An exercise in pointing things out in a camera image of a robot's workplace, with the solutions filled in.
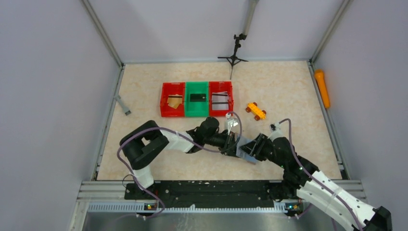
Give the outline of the gold card with stripe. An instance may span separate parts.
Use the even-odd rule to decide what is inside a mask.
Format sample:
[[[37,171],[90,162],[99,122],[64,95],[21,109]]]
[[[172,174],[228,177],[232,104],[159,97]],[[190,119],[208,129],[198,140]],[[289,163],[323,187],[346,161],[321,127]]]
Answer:
[[[182,99],[183,99],[183,96],[176,94],[176,95],[169,95],[167,99],[169,99],[169,98],[182,98]]]

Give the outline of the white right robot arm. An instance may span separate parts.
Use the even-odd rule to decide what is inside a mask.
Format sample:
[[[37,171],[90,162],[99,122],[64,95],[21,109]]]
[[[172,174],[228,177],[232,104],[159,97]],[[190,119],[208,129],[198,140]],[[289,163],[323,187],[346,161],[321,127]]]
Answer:
[[[283,168],[280,197],[308,201],[347,231],[391,231],[392,218],[383,206],[375,208],[337,185],[309,160],[299,156],[286,137],[259,134],[239,149],[258,161]]]

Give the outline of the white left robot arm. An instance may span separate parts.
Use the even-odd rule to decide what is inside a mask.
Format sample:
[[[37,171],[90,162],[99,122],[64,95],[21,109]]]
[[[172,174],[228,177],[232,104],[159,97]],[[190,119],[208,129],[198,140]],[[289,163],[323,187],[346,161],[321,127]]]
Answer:
[[[152,197],[154,179],[150,163],[163,150],[187,154],[206,150],[235,157],[241,134],[236,135],[231,129],[241,125],[241,120],[231,113],[226,114],[223,131],[219,131],[219,121],[214,117],[207,117],[199,126],[185,132],[160,127],[154,120],[142,124],[119,142],[119,151],[127,158],[137,181],[136,193],[143,199]]]

